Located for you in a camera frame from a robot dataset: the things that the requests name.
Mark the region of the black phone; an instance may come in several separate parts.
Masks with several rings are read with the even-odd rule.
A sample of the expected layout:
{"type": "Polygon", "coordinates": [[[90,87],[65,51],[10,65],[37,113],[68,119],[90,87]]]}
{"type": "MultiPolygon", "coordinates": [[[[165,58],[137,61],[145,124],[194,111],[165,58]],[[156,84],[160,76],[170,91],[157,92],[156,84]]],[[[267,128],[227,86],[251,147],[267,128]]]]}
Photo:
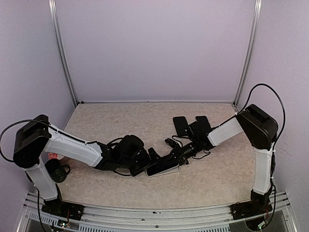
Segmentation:
{"type": "Polygon", "coordinates": [[[179,170],[180,170],[180,167],[177,162],[168,163],[168,164],[157,163],[146,169],[146,175],[148,177],[152,177],[152,176],[166,174],[168,172],[179,171],[179,170]]]}

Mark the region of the clear plain phone case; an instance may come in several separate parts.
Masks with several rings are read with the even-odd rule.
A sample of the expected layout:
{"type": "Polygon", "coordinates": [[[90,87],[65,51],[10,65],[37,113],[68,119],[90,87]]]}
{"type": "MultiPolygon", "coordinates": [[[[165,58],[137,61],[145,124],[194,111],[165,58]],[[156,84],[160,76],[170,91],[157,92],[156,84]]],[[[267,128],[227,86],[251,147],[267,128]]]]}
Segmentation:
{"type": "Polygon", "coordinates": [[[180,166],[175,166],[175,167],[168,168],[168,169],[150,167],[146,169],[145,172],[148,177],[157,177],[157,176],[162,176],[165,174],[173,174],[179,171],[180,171],[180,166]]]}

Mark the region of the black phone case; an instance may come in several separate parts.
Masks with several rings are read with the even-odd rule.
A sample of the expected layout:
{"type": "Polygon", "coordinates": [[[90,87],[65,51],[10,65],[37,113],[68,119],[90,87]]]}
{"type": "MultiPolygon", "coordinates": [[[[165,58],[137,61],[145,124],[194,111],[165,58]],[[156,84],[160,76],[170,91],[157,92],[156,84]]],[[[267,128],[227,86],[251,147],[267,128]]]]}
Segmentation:
{"type": "Polygon", "coordinates": [[[176,133],[180,137],[187,136],[188,122],[184,116],[176,116],[173,118],[176,133]]]}

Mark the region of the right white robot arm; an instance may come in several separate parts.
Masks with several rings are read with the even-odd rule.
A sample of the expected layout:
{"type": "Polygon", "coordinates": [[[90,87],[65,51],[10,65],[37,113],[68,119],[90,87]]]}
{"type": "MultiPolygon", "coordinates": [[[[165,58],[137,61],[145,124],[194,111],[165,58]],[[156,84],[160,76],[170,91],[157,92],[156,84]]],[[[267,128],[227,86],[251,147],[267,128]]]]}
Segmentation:
{"type": "Polygon", "coordinates": [[[196,117],[195,122],[190,125],[183,116],[174,117],[173,120],[177,136],[189,139],[190,143],[179,145],[172,139],[166,139],[165,142],[172,150],[162,157],[159,166],[163,170],[169,169],[170,164],[187,164],[189,158],[195,159],[201,151],[209,155],[212,149],[242,135],[246,147],[255,157],[254,183],[249,201],[231,205],[233,216],[239,218],[257,215],[275,209],[275,203],[269,197],[276,191],[273,183],[275,146],[284,127],[279,127],[273,117],[255,104],[245,103],[239,112],[214,128],[205,116],[196,117]]]}

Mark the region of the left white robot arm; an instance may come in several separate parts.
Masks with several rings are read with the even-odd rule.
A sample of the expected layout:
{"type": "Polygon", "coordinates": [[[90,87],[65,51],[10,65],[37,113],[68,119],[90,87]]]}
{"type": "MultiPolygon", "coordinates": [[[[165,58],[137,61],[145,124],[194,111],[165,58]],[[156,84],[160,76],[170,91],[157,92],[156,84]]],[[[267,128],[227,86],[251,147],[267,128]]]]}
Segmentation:
{"type": "Polygon", "coordinates": [[[16,133],[13,157],[4,159],[24,170],[42,196],[45,209],[57,215],[64,214],[69,203],[62,200],[56,181],[42,164],[43,152],[74,159],[101,171],[115,173],[118,169],[127,169],[130,176],[137,176],[156,163],[156,155],[148,153],[144,142],[135,135],[126,135],[107,144],[85,141],[57,128],[46,115],[13,123],[0,134],[4,135],[20,123],[24,126],[16,133]]]}

